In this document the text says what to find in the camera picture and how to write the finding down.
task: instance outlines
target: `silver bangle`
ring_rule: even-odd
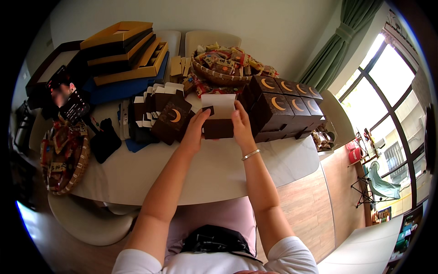
[[[253,156],[254,154],[256,154],[257,152],[260,152],[260,149],[258,150],[254,150],[253,152],[251,152],[250,154],[248,154],[247,156],[242,158],[242,161],[245,159],[248,159],[249,157]]]

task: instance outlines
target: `woven basket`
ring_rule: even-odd
[[[195,50],[191,56],[193,69],[198,72],[200,76],[208,79],[212,83],[221,86],[242,86],[248,84],[252,78],[252,76],[232,76],[212,71],[195,60],[194,55],[196,52]]]
[[[82,176],[84,175],[85,170],[86,170],[87,165],[88,165],[88,157],[89,156],[90,156],[90,149],[88,146],[88,136],[86,135],[86,136],[84,136],[84,142],[82,144],[81,156],[79,157],[78,164],[76,166],[76,169],[75,169],[70,181],[64,187],[64,189],[62,189],[60,191],[49,190],[49,192],[51,192],[53,195],[64,195],[64,194],[71,192],[72,189],[74,188],[74,186],[80,182]]]

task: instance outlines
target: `orange crescent moon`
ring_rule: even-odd
[[[310,105],[310,101],[307,101],[307,105],[308,105],[309,108],[311,108],[313,111],[317,111],[316,109],[314,109],[314,108],[312,107],[312,105]]]
[[[293,107],[296,108],[296,109],[298,109],[298,111],[304,111],[304,110],[300,109],[300,108],[297,106],[297,104],[295,103],[295,100],[296,100],[296,99],[293,99],[293,100],[292,100]]]
[[[297,89],[298,89],[299,91],[301,91],[302,93],[307,94],[307,92],[303,91],[303,90],[300,88],[300,84],[297,84]]]
[[[309,90],[310,90],[310,92],[311,92],[313,95],[318,96],[318,95],[312,90],[312,87],[309,87]]]
[[[288,88],[288,87],[286,87],[286,86],[284,85],[284,81],[281,81],[281,86],[282,86],[285,90],[293,91],[293,90],[291,90],[290,88]]]
[[[277,104],[277,102],[275,101],[275,99],[277,99],[277,97],[273,97],[273,98],[271,99],[271,102],[272,102],[272,104],[275,106],[275,108],[278,109],[278,110],[286,110],[285,108],[280,107],[280,106]]]
[[[262,83],[265,87],[267,87],[268,89],[275,89],[275,87],[266,84],[266,79],[265,79],[265,78],[263,78],[263,79],[261,80],[261,83]]]
[[[177,111],[176,109],[172,109],[176,114],[177,114],[177,117],[175,118],[175,120],[170,120],[172,123],[177,123],[177,122],[179,122],[179,120],[181,119],[181,114],[180,114],[180,112],[179,111]]]

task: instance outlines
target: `window frame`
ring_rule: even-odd
[[[403,95],[400,97],[400,99],[392,107],[391,104],[389,103],[388,99],[386,99],[386,96],[383,94],[382,90],[379,88],[379,86],[376,84],[376,82],[373,80],[373,78],[369,74],[369,72],[374,67],[374,65],[376,64],[377,60],[382,55],[382,53],[385,50],[387,45],[388,44],[386,43],[386,41],[383,41],[382,44],[380,45],[379,49],[377,50],[376,54],[373,56],[373,58],[370,60],[370,62],[367,64],[367,66],[364,69],[362,69],[360,66],[358,67],[358,70],[360,71],[359,77],[357,77],[357,79],[351,84],[351,86],[339,98],[339,102],[342,103],[343,100],[346,99],[346,97],[359,84],[359,82],[362,80],[362,78],[365,78],[371,84],[371,86],[374,88],[374,90],[376,91],[376,93],[380,97],[380,99],[382,100],[382,102],[383,102],[383,104],[386,107],[386,110],[388,112],[375,125],[373,125],[369,129],[369,131],[371,132],[376,127],[378,127],[386,118],[391,117],[391,119],[394,122],[394,125],[396,127],[396,130],[399,134],[400,141],[402,143],[403,150],[404,150],[405,156],[406,156],[406,161],[403,161],[397,167],[395,167],[393,170],[384,174],[382,176],[382,178],[389,176],[391,173],[396,172],[397,170],[399,170],[400,168],[402,168],[404,165],[407,164],[409,178],[410,178],[411,193],[412,193],[412,195],[411,195],[412,210],[414,210],[421,203],[417,203],[417,181],[416,181],[416,177],[415,177],[413,162],[415,161],[415,159],[417,159],[424,152],[424,143],[421,144],[417,149],[415,149],[415,151],[413,151],[413,152],[410,151],[406,135],[405,135],[403,128],[402,128],[402,125],[401,125],[401,123],[400,123],[400,121],[395,113],[395,110],[403,103],[403,101],[408,97],[408,95],[412,91],[412,86],[409,85],[409,87],[406,89],[406,91],[403,93]],[[411,69],[412,73],[415,75],[417,73],[417,71],[415,70],[414,66],[412,66],[412,64],[408,61],[408,59],[406,59],[403,56],[403,54],[400,50],[398,50],[397,48],[395,48],[395,50],[398,53],[398,55],[405,61],[407,66]]]

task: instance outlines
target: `green fabric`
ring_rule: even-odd
[[[379,10],[383,0],[342,0],[341,24],[307,67],[300,83],[327,89],[339,70],[352,38]]]

